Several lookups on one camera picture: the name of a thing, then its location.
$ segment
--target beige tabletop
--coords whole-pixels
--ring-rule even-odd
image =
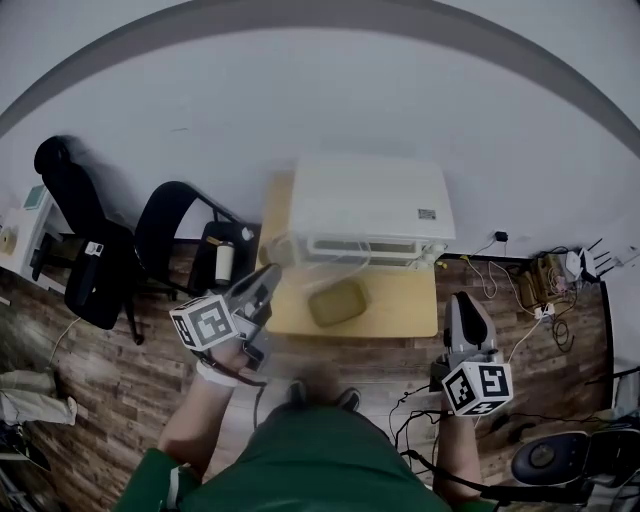
[[[268,190],[260,247],[283,235],[289,223],[293,173],[274,175]],[[407,270],[368,267],[357,276],[370,303],[360,316],[340,324],[318,327],[304,292],[281,283],[275,291],[273,316],[267,330],[277,334],[356,338],[418,338],[438,332],[433,269]]]

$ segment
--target hand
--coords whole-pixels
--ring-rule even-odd
[[[242,350],[242,340],[239,338],[225,340],[210,348],[208,353],[216,361],[236,372],[242,370],[249,361],[249,356]]]

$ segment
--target shoe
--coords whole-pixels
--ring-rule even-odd
[[[356,388],[346,389],[336,400],[336,407],[345,411],[356,412],[360,407],[360,391]]]
[[[78,402],[73,398],[67,398],[67,404],[69,404],[69,410],[71,411],[71,421],[68,425],[74,426],[76,424],[76,415],[78,414]]]
[[[302,406],[307,403],[307,386],[301,380],[291,382],[287,389],[287,402],[291,405]]]

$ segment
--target white wall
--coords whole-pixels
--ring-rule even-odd
[[[108,68],[0,140],[16,186],[36,179],[33,154],[53,134],[80,137],[109,166],[104,191],[132,222],[168,179],[192,181],[259,220],[271,171],[301,152],[435,160],[457,222],[454,251],[482,246],[496,228],[511,233],[513,255],[589,242],[640,186],[635,156],[537,85],[446,48],[371,33],[239,33]]]
[[[640,125],[636,0],[438,0],[514,31],[579,71]]]
[[[54,66],[127,23],[186,0],[3,0],[0,113]]]

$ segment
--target green shirt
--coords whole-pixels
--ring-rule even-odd
[[[115,512],[158,512],[178,464],[149,450]],[[200,485],[181,471],[181,511],[447,512],[391,443],[363,418],[335,407],[281,411],[258,427],[238,460]],[[466,512],[489,512],[487,502]]]

